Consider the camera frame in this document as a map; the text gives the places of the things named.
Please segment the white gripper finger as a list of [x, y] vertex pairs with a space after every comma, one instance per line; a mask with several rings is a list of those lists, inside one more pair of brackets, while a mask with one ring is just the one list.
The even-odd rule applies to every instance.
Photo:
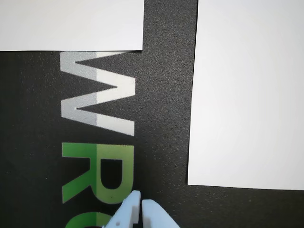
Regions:
[[139, 222], [141, 193], [133, 190], [122, 202], [104, 228], [132, 228]]
[[180, 228], [174, 219], [152, 199], [142, 200], [143, 228]]

